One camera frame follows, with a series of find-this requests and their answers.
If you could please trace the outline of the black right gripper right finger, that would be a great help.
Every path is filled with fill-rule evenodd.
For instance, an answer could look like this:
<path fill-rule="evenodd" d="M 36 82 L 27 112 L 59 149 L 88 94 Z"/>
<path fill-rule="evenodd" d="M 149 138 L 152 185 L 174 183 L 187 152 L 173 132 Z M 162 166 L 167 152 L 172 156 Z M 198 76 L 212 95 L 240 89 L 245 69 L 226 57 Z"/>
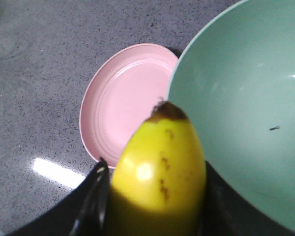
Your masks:
<path fill-rule="evenodd" d="M 248 203 L 206 162 L 200 236 L 295 236 Z"/>

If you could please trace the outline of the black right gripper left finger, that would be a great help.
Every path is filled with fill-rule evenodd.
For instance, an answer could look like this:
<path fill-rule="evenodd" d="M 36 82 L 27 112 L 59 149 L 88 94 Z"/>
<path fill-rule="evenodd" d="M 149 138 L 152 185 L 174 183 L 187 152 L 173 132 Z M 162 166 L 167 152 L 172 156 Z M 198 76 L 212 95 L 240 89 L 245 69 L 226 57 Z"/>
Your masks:
<path fill-rule="evenodd" d="M 85 178 L 56 206 L 10 236 L 102 236 L 109 195 L 109 168 L 100 158 Z"/>

